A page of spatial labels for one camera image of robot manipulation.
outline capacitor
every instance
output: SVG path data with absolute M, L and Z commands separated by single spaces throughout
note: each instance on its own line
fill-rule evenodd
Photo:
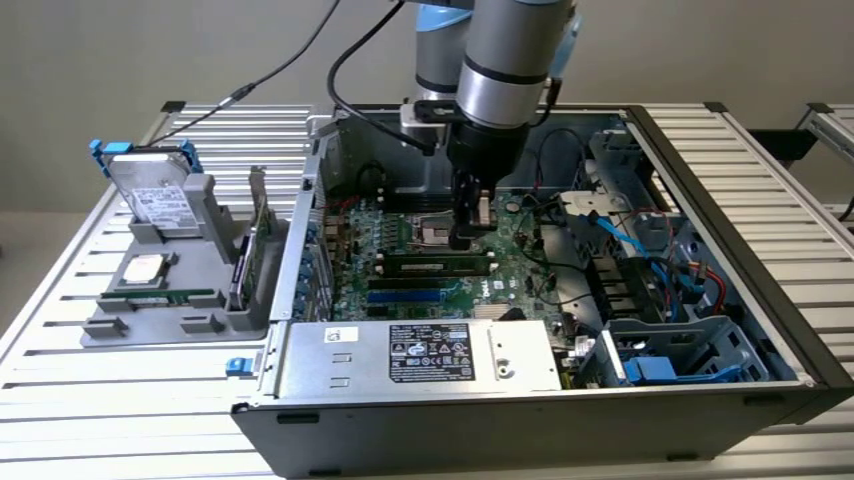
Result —
M 517 232 L 513 236 L 513 241 L 519 248 L 525 248 L 525 245 L 529 243 L 529 236 L 523 232 Z

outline power supply label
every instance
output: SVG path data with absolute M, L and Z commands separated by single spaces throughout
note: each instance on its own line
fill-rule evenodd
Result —
M 389 377 L 395 383 L 475 379 L 469 324 L 390 325 Z

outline slotted aluminum profile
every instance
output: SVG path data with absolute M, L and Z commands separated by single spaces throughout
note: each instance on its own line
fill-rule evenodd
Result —
M 207 108 L 187 106 L 164 114 L 147 138 Z M 773 159 L 729 114 L 702 104 L 647 105 L 646 111 L 853 374 L 850 236 L 846 241 L 830 227 L 813 197 L 770 166 Z M 310 107 L 236 106 L 187 132 L 206 171 L 218 177 L 218 200 L 238 214 L 251 211 L 243 172 L 266 165 L 272 208 L 291 218 L 310 153 L 310 115 Z M 80 347 L 80 324 L 131 242 L 128 221 L 130 210 L 111 187 L 0 339 L 0 478 L 272 480 L 278 477 L 228 417 L 230 406 L 248 401 L 256 377 L 226 379 L 223 374 L 226 361 L 254 357 L 264 341 Z M 845 474 L 854 474 L 853 400 L 805 425 L 766 429 L 710 462 L 489 475 L 650 480 Z

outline black cable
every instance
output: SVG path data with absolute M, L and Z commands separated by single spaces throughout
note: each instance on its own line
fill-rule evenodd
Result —
M 531 216 L 531 214 L 534 213 L 534 210 L 543 208 L 543 207 L 551 207 L 555 204 L 561 204 L 561 200 L 550 200 L 546 203 L 541 203 L 539 205 L 531 207 L 526 212 L 525 215 L 522 216 L 522 219 L 519 220 L 519 225 L 517 225 L 517 231 L 513 234 L 513 238 L 517 237 L 517 234 L 522 231 L 522 225 L 525 224 L 525 221 L 527 220 L 529 216 Z M 573 270 L 585 273 L 585 269 L 582 267 L 578 267 L 575 265 L 573 265 L 571 263 L 559 263 L 559 262 L 550 262 L 547 260 L 541 260 L 539 258 L 534 258 L 534 256 L 531 254 L 529 254 L 529 252 L 525 251 L 525 247 L 519 247 L 519 252 L 522 252 L 522 255 L 525 256 L 525 258 L 527 258 L 531 262 L 537 263 L 538 265 L 542 265 L 545 267 L 566 267 L 566 268 L 571 268 Z
M 550 302 L 549 300 L 543 300 L 543 297 L 538 296 L 537 299 L 543 302 L 546 305 L 551 305 L 553 307 L 559 307 L 562 305 L 566 305 L 567 303 L 573 303 L 573 302 L 578 302 L 582 298 L 587 298 L 587 297 L 593 297 L 593 293 L 586 293 L 583 295 L 579 295 L 575 298 L 570 298 L 567 301 L 565 302 Z
M 415 139 L 415 138 L 410 137 L 409 135 L 403 134 L 402 132 L 393 130 L 386 125 L 383 125 L 381 122 L 374 120 L 373 118 L 369 118 L 367 115 L 365 115 L 365 113 L 362 113 L 359 110 L 357 110 L 357 108 L 350 103 L 347 103 L 344 101 L 344 99 L 340 97 L 340 95 L 338 94 L 338 91 L 335 89 L 335 77 L 338 76 L 338 71 L 340 70 L 342 65 L 344 64 L 347 59 L 353 56 L 353 54 L 357 53 L 357 50 L 359 50 L 359 48 L 362 48 L 365 46 L 365 44 L 369 43 L 371 38 L 374 38 L 374 35 L 377 35 L 377 32 L 379 32 L 383 29 L 383 27 L 386 26 L 389 21 L 394 18 L 394 16 L 401 11 L 401 8 L 403 8 L 403 5 L 405 5 L 403 0 L 398 0 L 398 3 L 395 4 L 394 7 L 391 7 L 391 10 L 389 11 L 389 13 L 383 17 L 383 19 L 379 21 L 379 23 L 377 25 L 374 25 L 374 28 L 371 28 L 371 30 L 369 30 L 369 33 L 366 33 L 365 36 L 357 41 L 357 43 L 354 43 L 350 46 L 350 48 L 347 50 L 344 50 L 344 53 L 342 53 L 342 56 L 338 58 L 338 60 L 335 60 L 335 63 L 332 64 L 332 68 L 330 68 L 330 73 L 328 73 L 328 75 L 326 77 L 326 89 L 327 89 L 327 92 L 330 94 L 330 97 L 332 97 L 332 101 L 354 117 L 357 117 L 362 121 L 367 122 L 369 125 L 371 125 L 374 128 L 377 128 L 386 135 L 393 136 L 394 138 L 401 140 L 407 145 L 411 145 L 415 148 L 418 148 L 422 152 L 425 152 L 426 155 L 433 155 L 435 153 L 435 149 L 437 149 L 435 145 L 430 145 L 430 144 L 419 141 L 418 139 Z
M 286 68 L 288 68 L 291 66 L 291 64 L 299 60 L 299 58 L 303 56 L 303 54 L 306 53 L 306 51 L 308 50 L 308 47 L 311 47 L 311 44 L 315 42 L 318 36 L 320 35 L 320 31 L 323 30 L 323 27 L 326 27 L 326 24 L 330 21 L 330 18 L 332 17 L 332 13 L 335 13 L 335 9 L 338 8 L 339 3 L 342 3 L 342 0 L 335 0 L 332 2 L 332 6 L 330 7 L 330 10 L 326 12 L 326 15 L 323 16 L 323 20 L 320 20 L 320 23 L 318 24 L 318 26 L 315 27 L 314 32 L 311 33 L 311 36 L 308 37 L 308 40 L 306 41 L 306 43 L 303 44 L 303 46 L 300 47 L 300 49 L 296 51 L 296 53 L 291 56 L 291 58 L 288 58 L 284 63 L 282 65 L 279 65 L 267 75 L 264 75 L 262 78 L 259 78 L 258 80 L 255 80 L 251 83 L 247 83 L 244 86 L 242 86 L 239 89 L 236 89 L 231 95 L 228 95 L 228 97 L 226 97 L 226 99 L 219 102 L 219 104 L 216 105 L 216 107 L 214 107 L 214 109 L 211 109 L 211 111 L 208 113 L 206 113 L 204 115 L 202 115 L 199 118 L 196 118 L 192 122 L 190 122 L 187 125 L 183 125 L 182 127 L 176 128 L 175 130 L 172 130 L 171 132 L 168 132 L 167 134 L 162 135 L 160 137 L 155 138 L 151 142 L 148 142 L 148 147 L 151 147 L 152 145 L 155 145 L 156 143 L 160 143 L 163 140 L 172 138 L 175 135 L 178 135 L 179 133 L 182 133 L 184 130 L 187 130 L 188 128 L 195 127 L 199 123 L 202 123 L 203 121 L 206 121 L 208 118 L 211 118 L 215 114 L 218 114 L 219 112 L 222 112 L 223 110 L 226 110 L 228 107 L 231 107 L 235 103 L 238 103 L 239 101 L 242 101 L 248 95 L 250 93 L 252 93 L 252 91 L 260 87 L 272 77 L 275 77 L 276 75 L 279 75 Z
M 852 201 L 849 202 L 849 208 L 842 212 L 842 216 L 840 217 L 840 221 L 845 222 L 852 216 L 852 211 L 854 211 L 854 197 L 852 197 Z
M 555 128 L 546 134 L 539 142 L 539 148 L 537 149 L 537 180 L 539 183 L 542 183 L 543 181 L 543 153 L 546 151 L 546 143 L 549 142 L 551 136 L 558 133 L 569 133 L 570 135 L 573 135 L 573 138 L 578 142 L 578 164 L 575 167 L 575 174 L 573 175 L 573 178 L 578 176 L 578 171 L 581 170 L 582 164 L 585 163 L 585 141 L 582 140 L 582 136 L 575 130 L 569 127 Z
M 537 121 L 537 123 L 531 125 L 533 128 L 539 127 L 543 123 L 549 121 L 549 117 L 551 116 L 551 109 L 558 103 L 558 95 L 561 95 L 562 86 L 563 86 L 563 79 L 553 78 L 551 87 L 549 88 L 549 96 L 546 97 L 546 110 L 543 111 L 543 116 L 539 117 L 539 120 Z

